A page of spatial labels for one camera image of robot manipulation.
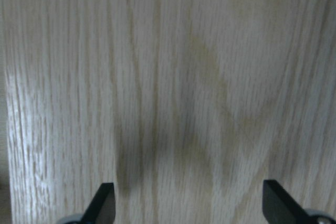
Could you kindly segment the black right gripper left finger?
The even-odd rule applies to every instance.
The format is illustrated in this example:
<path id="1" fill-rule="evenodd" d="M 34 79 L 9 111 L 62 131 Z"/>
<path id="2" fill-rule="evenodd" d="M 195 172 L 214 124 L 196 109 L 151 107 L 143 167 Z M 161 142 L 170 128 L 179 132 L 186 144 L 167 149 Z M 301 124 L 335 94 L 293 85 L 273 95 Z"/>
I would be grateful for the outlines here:
<path id="1" fill-rule="evenodd" d="M 114 183 L 102 183 L 83 214 L 61 219 L 61 223 L 114 223 L 116 218 Z"/>

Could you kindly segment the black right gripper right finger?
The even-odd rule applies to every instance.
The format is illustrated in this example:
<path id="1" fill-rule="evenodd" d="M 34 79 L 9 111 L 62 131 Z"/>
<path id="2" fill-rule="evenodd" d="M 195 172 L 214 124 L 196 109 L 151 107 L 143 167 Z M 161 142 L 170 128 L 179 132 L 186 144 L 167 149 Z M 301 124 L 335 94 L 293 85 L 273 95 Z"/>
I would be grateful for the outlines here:
<path id="1" fill-rule="evenodd" d="M 323 211 L 302 208 L 276 180 L 264 180 L 262 186 L 262 211 L 268 223 L 335 223 Z"/>

